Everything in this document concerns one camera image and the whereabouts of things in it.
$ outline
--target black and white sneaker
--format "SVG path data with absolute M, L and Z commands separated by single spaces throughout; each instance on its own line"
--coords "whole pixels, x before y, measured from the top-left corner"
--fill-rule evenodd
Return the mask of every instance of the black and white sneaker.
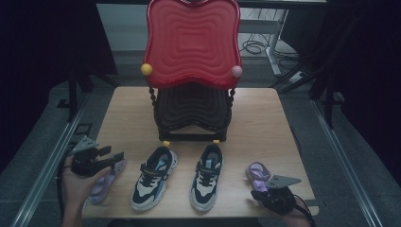
M 158 147 L 141 164 L 142 174 L 132 193 L 131 207 L 145 211 L 155 206 L 166 192 L 167 177 L 178 164 L 177 154 L 165 146 Z
M 212 209 L 218 195 L 218 176 L 223 166 L 223 155 L 218 145 L 208 145 L 197 164 L 189 200 L 199 211 Z

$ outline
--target gray floor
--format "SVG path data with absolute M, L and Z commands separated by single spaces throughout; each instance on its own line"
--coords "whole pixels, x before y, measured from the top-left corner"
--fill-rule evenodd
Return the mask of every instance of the gray floor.
M 243 66 L 244 75 L 238 87 L 269 87 L 275 81 L 266 59 L 246 58 Z M 136 70 L 139 64 L 131 67 Z M 111 76 L 111 78 L 121 85 L 145 84 L 140 77 Z M 79 124 L 83 128 L 85 124 L 92 124 L 89 137 L 96 138 L 113 95 L 113 87 L 95 77 L 93 82 L 95 89 L 87 95 L 89 101 L 84 107 Z M 306 173 L 319 202 L 320 213 L 315 217 L 316 223 L 318 226 L 333 227 L 373 226 L 362 212 L 364 207 L 358 200 L 352 184 L 347 180 L 341 162 L 307 96 L 309 86 L 310 84 L 304 85 L 289 94 L 280 95 L 280 98 L 288 123 L 298 142 Z M 13 161 L 0 175 L 1 226 L 10 226 L 13 222 L 44 161 L 56 146 L 62 130 L 67 126 L 68 110 L 57 108 L 57 104 L 63 98 L 68 98 L 66 83 L 53 88 L 42 117 Z M 340 106 L 335 107 L 333 113 L 333 133 L 338 136 L 346 157 L 360 184 L 366 190 L 382 226 L 401 226 L 399 185 L 379 161 L 375 152 L 344 117 Z M 80 135 L 73 135 L 71 141 L 77 141 L 79 138 Z M 261 218 L 259 221 L 263 226 L 283 226 L 279 218 L 274 220 Z M 105 219 L 89 219 L 85 220 L 84 224 L 106 226 L 108 222 L 109 220 Z M 154 223 L 157 226 L 162 225 L 160 220 Z M 163 225 L 179 226 L 177 222 L 164 222 Z M 45 189 L 28 226 L 60 226 L 55 180 L 51 180 Z

